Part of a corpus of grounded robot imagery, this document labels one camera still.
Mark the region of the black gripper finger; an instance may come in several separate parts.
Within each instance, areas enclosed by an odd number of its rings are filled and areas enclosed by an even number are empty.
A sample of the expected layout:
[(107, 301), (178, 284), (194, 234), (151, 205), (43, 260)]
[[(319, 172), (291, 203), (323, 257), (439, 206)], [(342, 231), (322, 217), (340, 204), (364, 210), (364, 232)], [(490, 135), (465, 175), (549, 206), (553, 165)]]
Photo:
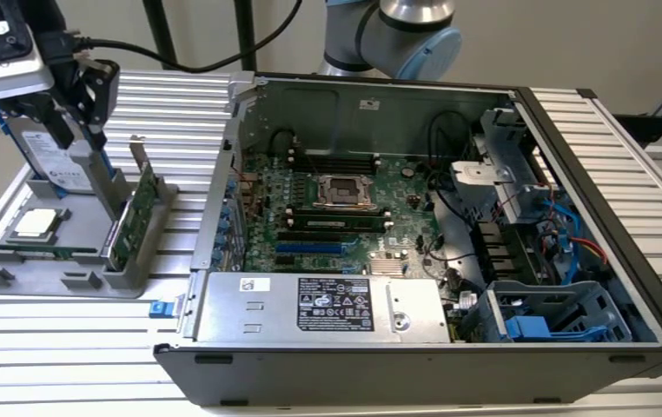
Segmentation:
[(120, 66), (106, 59), (88, 60), (86, 63), (82, 78), (92, 98), (92, 104), (86, 111), (86, 126), (92, 148), (103, 149), (108, 141), (103, 128), (118, 105)]
[(75, 141), (75, 134), (68, 127), (63, 114), (49, 94), (27, 94), (0, 99), (0, 109), (11, 116), (28, 117), (43, 125), (61, 149), (68, 149)]

